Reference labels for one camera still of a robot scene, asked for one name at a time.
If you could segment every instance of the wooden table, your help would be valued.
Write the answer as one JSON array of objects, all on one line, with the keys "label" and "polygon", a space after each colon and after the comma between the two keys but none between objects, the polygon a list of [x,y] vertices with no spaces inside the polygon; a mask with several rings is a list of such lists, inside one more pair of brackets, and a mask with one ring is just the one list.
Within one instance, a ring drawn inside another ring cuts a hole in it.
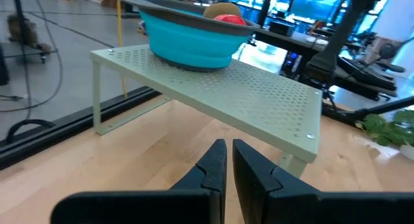
[{"label": "wooden table", "polygon": [[[281,157],[275,147],[171,101],[104,136],[90,129],[1,171],[0,223],[48,223],[53,206],[75,192],[167,189],[217,138],[226,139],[229,152],[232,139],[240,138],[272,161]],[[301,176],[310,185],[324,191],[414,191],[414,162],[398,150],[326,117],[320,140],[315,162]],[[226,223],[243,223],[231,154]]]}]

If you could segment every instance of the glass panel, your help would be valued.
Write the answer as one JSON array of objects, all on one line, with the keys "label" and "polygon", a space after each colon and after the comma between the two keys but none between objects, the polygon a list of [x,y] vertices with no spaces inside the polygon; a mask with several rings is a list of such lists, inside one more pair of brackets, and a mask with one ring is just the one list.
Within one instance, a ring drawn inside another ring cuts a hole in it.
[{"label": "glass panel", "polygon": [[342,3],[342,7],[347,8],[350,4],[351,4],[351,0],[345,0],[345,1]]},{"label": "glass panel", "polygon": [[265,0],[223,0],[230,1],[239,6],[241,15],[253,22],[257,22],[261,7]]},{"label": "glass panel", "polygon": [[271,73],[278,73],[285,60],[287,51],[257,41],[256,47],[242,44],[232,58],[256,66]]},{"label": "glass panel", "polygon": [[339,0],[293,0],[290,13],[311,19],[329,19]]},{"label": "glass panel", "polygon": [[369,30],[377,19],[378,16],[366,15],[364,20],[362,20],[361,26],[356,32],[357,34],[364,32],[365,30]]},{"label": "glass panel", "polygon": [[292,0],[270,0],[269,14],[276,14],[278,11],[286,12],[289,9],[291,1]]},{"label": "glass panel", "polygon": [[345,14],[346,10],[345,9],[341,9],[339,11],[338,17],[335,20],[335,23],[340,23],[342,21],[343,15]]},{"label": "glass panel", "polygon": [[379,14],[381,10],[383,9],[384,5],[387,3],[388,0],[381,0],[376,3],[373,10],[370,10],[370,14]]}]

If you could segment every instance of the black cable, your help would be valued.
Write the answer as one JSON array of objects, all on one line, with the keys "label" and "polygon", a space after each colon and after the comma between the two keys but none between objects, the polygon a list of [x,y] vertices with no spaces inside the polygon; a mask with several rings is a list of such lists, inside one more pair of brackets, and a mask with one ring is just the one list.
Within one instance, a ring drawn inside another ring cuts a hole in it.
[{"label": "black cable", "polygon": [[[46,19],[45,16],[45,11],[40,3],[40,0],[36,0],[36,3],[38,4],[41,14],[43,16],[44,19]],[[58,57],[58,63],[59,63],[59,80],[58,80],[58,86],[55,88],[54,92],[52,93],[52,95],[46,99],[45,101],[39,102],[38,104],[32,105],[32,94],[31,94],[31,90],[30,90],[30,82],[29,82],[29,77],[28,77],[28,69],[27,69],[27,61],[26,61],[26,54],[25,54],[25,50],[24,50],[24,45],[22,45],[22,54],[23,54],[23,61],[25,64],[25,78],[26,78],[26,86],[27,86],[27,95],[28,95],[28,107],[22,107],[22,108],[17,108],[17,109],[11,109],[11,110],[0,110],[0,113],[7,113],[7,112],[13,112],[13,111],[22,111],[22,110],[28,110],[28,114],[25,120],[30,118],[31,112],[32,112],[32,108],[35,107],[39,107],[47,102],[49,102],[50,100],[52,100],[60,91],[60,88],[62,87],[62,83],[63,83],[63,64],[62,64],[62,58],[60,56],[59,50],[55,44],[55,41],[53,39],[52,33],[50,32],[49,29],[49,24],[47,23],[46,20],[44,20],[44,24],[45,24],[45,28],[47,31],[47,34],[49,35],[50,41],[52,43],[52,47],[56,50],[56,56]]]},{"label": "black cable", "polygon": [[[21,3],[16,3],[16,9],[17,8],[21,8],[20,6]],[[25,18],[23,16],[22,12],[17,11],[17,19],[19,21],[19,29],[20,29],[20,49],[21,49],[21,53],[23,56],[23,70],[25,72],[25,85],[26,85],[26,93],[28,96],[28,106],[31,107],[32,106],[32,91],[30,88],[30,77],[29,77],[29,73],[28,73],[28,68],[27,68],[27,58],[26,58],[26,52],[25,52],[25,44],[27,43],[28,39],[26,39],[26,35],[27,32],[29,31],[28,26],[25,23]],[[28,120],[32,114],[32,108],[28,108],[27,109],[27,115],[25,120]]]},{"label": "black cable", "polygon": [[319,39],[319,35],[314,36],[314,37],[315,37],[315,40],[313,41],[312,45],[310,46],[310,49],[313,49],[313,47],[315,46],[316,41]]},{"label": "black cable", "polygon": [[328,89],[328,99],[329,99],[329,101],[331,101],[332,107],[334,108],[334,111],[337,113],[338,108],[336,108],[336,104],[334,102],[334,99],[332,98],[332,95],[330,94],[329,89]]},{"label": "black cable", "polygon": [[7,101],[18,101],[21,99],[24,99],[23,97],[17,96],[17,95],[13,95],[13,96],[9,96],[9,95],[0,95],[1,98],[7,98],[7,99],[2,99],[2,100],[7,100]]},{"label": "black cable", "polygon": [[[7,12],[7,13],[12,13],[14,11],[11,10],[0,10],[0,12]],[[24,13],[29,13],[29,14],[41,14],[40,11],[24,11]],[[45,14],[62,14],[62,15],[76,15],[76,16],[117,16],[116,14],[93,14],[93,13],[63,13],[63,12],[45,12]]]}]

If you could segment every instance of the desk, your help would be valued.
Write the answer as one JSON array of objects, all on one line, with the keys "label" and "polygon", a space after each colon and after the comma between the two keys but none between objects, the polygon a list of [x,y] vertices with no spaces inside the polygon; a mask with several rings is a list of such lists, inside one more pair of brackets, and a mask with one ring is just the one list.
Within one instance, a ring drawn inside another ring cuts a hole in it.
[{"label": "desk", "polygon": [[[320,129],[319,154],[301,176],[306,183],[323,191],[414,192],[414,162],[398,150],[326,117]],[[275,147],[171,101],[104,136],[87,130],[0,171],[0,223],[47,224],[53,206],[75,192],[168,189],[217,138],[228,152],[240,138],[272,161],[281,157]],[[227,165],[226,224],[242,224],[231,153]]]},{"label": "desk", "polygon": [[92,51],[91,60],[94,127],[101,135],[150,110],[103,127],[100,65],[104,65],[279,148],[284,152],[282,167],[293,175],[300,176],[316,157],[321,92],[313,87],[237,60],[213,73],[185,71],[162,62],[148,45]]},{"label": "desk", "polygon": [[[281,34],[273,33],[267,29],[257,29],[255,33],[256,40],[258,41],[286,49],[290,52],[296,52],[306,58],[314,56],[326,47],[326,45],[313,44],[313,41],[307,40],[310,35],[299,32],[294,32],[292,36],[283,36]],[[346,46],[354,49],[362,47],[362,45],[357,43],[347,43]]]}]

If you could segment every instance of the yellow cord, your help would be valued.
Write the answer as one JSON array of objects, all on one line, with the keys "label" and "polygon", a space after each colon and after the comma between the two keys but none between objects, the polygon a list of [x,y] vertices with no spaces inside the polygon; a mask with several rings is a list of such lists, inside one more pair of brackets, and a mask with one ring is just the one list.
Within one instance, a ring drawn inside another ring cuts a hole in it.
[{"label": "yellow cord", "polygon": [[[122,47],[122,28],[121,28],[121,1],[116,0],[116,13],[118,16],[118,44],[119,47]],[[124,97],[128,98],[128,92],[125,87],[125,78],[121,77],[122,91],[124,92]]]}]

